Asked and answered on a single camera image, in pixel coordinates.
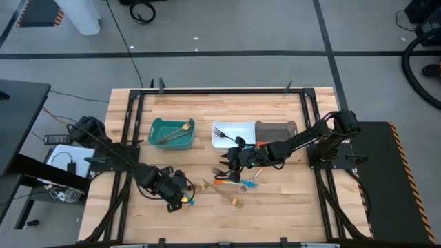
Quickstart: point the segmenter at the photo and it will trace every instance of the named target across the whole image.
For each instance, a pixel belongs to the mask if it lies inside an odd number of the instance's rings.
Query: white box
[[[213,122],[213,129],[217,128],[226,136],[236,139],[237,136],[243,138],[246,144],[256,144],[256,135],[254,131],[254,122],[247,121],[245,123],[228,123],[221,121]],[[213,132],[212,144],[215,148],[231,148],[237,147],[237,144],[229,138],[221,138]]]

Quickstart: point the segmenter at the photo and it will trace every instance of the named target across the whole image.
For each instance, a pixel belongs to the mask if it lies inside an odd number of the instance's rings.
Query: gray plastic container
[[[286,141],[297,134],[297,124],[293,121],[287,123],[263,123],[256,121],[256,142]]]

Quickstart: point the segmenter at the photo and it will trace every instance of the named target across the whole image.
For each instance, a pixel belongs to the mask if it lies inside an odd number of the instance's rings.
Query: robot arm
[[[184,193],[187,188],[187,178],[180,170],[174,172],[173,167],[159,169],[156,166],[139,163],[133,158],[130,147],[121,143],[113,143],[106,134],[104,124],[93,117],[83,116],[81,120],[68,128],[73,140],[86,147],[95,147],[105,154],[114,164],[133,173],[136,186],[140,193],[152,200],[165,200],[168,212],[181,209]],[[141,189],[153,196],[146,196]]]
[[[334,119],[334,128],[327,125],[329,119]],[[221,162],[228,165],[229,171],[215,176],[216,179],[240,181],[240,173],[244,167],[273,166],[282,169],[285,161],[294,151],[310,143],[318,141],[315,157],[323,162],[330,163],[337,154],[337,146],[345,139],[356,136],[360,132],[360,126],[356,115],[349,110],[330,112],[320,121],[305,131],[288,138],[286,141],[275,141],[264,144],[259,149],[233,147],[222,157],[228,158],[229,162]]]

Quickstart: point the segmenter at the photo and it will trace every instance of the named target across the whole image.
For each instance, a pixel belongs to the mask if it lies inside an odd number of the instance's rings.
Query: teal plastic bin
[[[160,144],[162,138],[166,137],[168,134],[182,128],[184,124],[190,122],[192,127],[189,130],[180,130],[179,132],[171,135],[168,138],[178,136],[179,134],[184,134],[186,132],[191,132],[187,135],[175,138],[166,144]],[[149,143],[157,148],[161,149],[190,149],[193,144],[195,122],[193,119],[189,121],[164,121],[161,118],[156,118],[149,132]]]

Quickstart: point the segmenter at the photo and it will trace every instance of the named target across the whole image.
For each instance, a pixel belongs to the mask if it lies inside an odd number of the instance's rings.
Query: wooden table
[[[121,139],[129,91],[113,90],[110,97],[105,126],[114,142]],[[318,87],[315,91],[321,116],[338,109],[331,87]],[[162,150],[142,142],[139,161],[158,167],[173,165],[194,183],[212,180],[212,168],[223,168],[218,163],[222,152],[212,147],[213,121],[295,121],[299,132],[305,129],[297,94],[147,95],[139,139],[147,140],[150,125],[158,117],[193,118],[196,121],[193,147],[187,151]],[[250,178],[256,170],[245,169],[243,178]],[[105,172],[93,181],[79,240],[91,234],[107,211],[113,179],[114,172]],[[344,171],[334,171],[334,179],[343,211],[364,235],[370,236],[357,182]],[[233,207],[220,194],[208,189],[197,192],[194,206],[184,205],[169,214],[164,201],[145,199],[134,189],[132,181],[124,243],[157,243],[159,238],[166,238],[167,243],[280,242],[280,237],[287,237],[289,242],[325,241],[314,173],[309,168],[305,149],[294,152],[283,170],[265,169],[256,182],[260,187],[245,193],[240,192],[237,185],[220,187],[243,201],[243,209]],[[334,215],[331,208],[328,209],[333,234],[337,237]],[[118,221],[119,213],[116,213],[112,238],[116,238]]]

